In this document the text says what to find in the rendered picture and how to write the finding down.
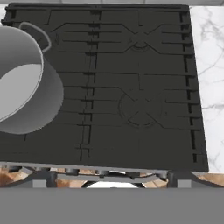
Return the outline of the grey metal pot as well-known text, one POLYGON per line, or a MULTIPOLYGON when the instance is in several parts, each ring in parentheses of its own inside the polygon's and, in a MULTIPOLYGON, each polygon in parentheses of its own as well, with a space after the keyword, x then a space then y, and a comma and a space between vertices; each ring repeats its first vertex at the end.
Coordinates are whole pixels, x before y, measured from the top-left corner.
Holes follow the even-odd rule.
POLYGON ((37 41, 23 31, 0 26, 0 131, 27 134, 45 127, 58 114, 62 81, 37 41))

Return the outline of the white and black round thing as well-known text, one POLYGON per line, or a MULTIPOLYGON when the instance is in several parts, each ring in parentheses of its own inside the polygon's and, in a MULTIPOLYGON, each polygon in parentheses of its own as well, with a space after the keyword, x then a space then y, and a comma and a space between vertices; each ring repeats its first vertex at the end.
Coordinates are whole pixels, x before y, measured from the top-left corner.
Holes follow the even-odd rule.
POLYGON ((86 181, 81 188, 145 188, 145 185, 142 183, 86 181))

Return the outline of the black stove hob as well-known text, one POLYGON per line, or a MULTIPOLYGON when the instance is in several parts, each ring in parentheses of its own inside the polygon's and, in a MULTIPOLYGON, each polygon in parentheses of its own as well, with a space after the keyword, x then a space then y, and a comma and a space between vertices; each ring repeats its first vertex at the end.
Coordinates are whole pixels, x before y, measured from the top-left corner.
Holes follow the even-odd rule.
POLYGON ((3 23, 46 48, 65 98, 43 129, 0 132, 0 163, 207 171, 187 6, 11 3, 3 23))

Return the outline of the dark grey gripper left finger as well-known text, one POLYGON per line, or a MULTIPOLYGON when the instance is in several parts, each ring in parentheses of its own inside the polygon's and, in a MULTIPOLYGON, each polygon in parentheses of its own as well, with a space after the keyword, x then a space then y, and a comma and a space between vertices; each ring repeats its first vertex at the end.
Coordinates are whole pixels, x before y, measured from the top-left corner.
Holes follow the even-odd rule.
POLYGON ((27 178, 9 183, 6 187, 18 188, 48 188, 56 187, 56 171, 36 171, 30 174, 27 178))

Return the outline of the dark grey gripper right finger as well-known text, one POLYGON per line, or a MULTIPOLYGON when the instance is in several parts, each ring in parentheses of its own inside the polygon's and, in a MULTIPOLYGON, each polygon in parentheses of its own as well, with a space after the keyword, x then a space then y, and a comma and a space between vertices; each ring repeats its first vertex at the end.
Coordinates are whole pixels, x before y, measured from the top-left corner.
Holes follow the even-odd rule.
POLYGON ((223 188, 223 185, 218 185, 207 180, 202 180, 198 177, 198 173, 190 171, 168 171, 167 172, 168 188, 200 188, 214 187, 223 188))

